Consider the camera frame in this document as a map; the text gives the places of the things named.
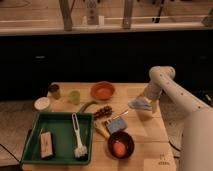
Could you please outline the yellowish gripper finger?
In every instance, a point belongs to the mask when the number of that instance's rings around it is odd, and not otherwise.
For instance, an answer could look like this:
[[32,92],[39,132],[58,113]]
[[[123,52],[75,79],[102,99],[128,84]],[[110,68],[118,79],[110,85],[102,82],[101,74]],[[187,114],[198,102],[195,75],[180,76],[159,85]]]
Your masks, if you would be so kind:
[[158,101],[151,101],[151,107],[152,107],[152,113],[155,113],[157,111]]

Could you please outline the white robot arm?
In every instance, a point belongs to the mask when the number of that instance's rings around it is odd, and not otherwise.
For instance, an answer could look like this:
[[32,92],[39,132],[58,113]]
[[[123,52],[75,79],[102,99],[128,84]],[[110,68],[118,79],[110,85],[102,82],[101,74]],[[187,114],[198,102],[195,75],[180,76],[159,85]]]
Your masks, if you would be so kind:
[[179,171],[213,171],[213,107],[174,81],[171,66],[154,66],[144,90],[149,100],[157,100],[164,91],[187,117],[181,142]]

